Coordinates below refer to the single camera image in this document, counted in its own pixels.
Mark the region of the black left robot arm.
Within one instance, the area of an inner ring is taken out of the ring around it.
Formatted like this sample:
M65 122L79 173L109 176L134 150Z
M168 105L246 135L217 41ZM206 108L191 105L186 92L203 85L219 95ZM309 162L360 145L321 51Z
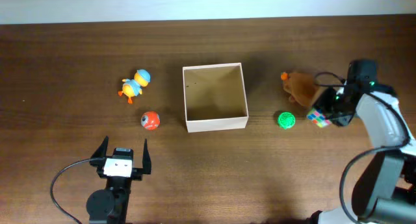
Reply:
M96 168L100 178L107 181L105 188L93 192L86 202L89 224L125 223L132 182L141 181L144 175L151 174L147 142L144 142L141 168L133 166L132 149L117 147L108 156L108 142L109 138L105 137L90 157L90 165Z

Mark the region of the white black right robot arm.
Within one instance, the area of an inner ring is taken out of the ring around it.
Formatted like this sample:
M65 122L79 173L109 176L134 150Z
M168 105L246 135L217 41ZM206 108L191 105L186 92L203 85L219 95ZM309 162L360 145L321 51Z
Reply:
M314 213L312 223L415 222L415 138L398 104L395 90L384 84L325 85L314 106L340 127L353 117L361 119L373 148L355 156L344 168L340 207ZM348 172L368 155L373 158L347 203L344 188Z

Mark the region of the brown plush toy with orange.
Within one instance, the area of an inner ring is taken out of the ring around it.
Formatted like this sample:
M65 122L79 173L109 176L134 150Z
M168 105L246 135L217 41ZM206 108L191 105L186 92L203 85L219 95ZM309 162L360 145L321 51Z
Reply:
M315 76L311 73L283 72L280 78L289 101L305 108L311 108L326 89L315 84Z

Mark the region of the pastel puzzle cube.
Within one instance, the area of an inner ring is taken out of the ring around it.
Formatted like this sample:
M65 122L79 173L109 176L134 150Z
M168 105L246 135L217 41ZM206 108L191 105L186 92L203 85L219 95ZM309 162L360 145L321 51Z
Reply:
M321 110L315 108L312 108L307 113L306 118L320 128L324 128L332 124L330 120L326 119L326 116L322 113Z

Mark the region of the green lattice ball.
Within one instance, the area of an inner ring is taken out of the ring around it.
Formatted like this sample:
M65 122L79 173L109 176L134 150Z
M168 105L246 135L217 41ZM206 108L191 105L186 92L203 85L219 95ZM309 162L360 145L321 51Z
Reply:
M282 112L277 118L277 124L282 129L290 129L296 123L295 116L290 112Z

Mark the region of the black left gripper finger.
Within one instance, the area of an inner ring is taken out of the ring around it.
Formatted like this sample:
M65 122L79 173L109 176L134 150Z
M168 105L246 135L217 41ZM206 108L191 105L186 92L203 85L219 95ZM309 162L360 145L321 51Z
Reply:
M95 158L105 158L107 156L107 148L108 148L109 137L104 137L100 146L95 150L95 152L90 157L91 159Z
M144 140L144 149L142 154L142 174L150 175L151 174L151 158L148 151L148 141Z

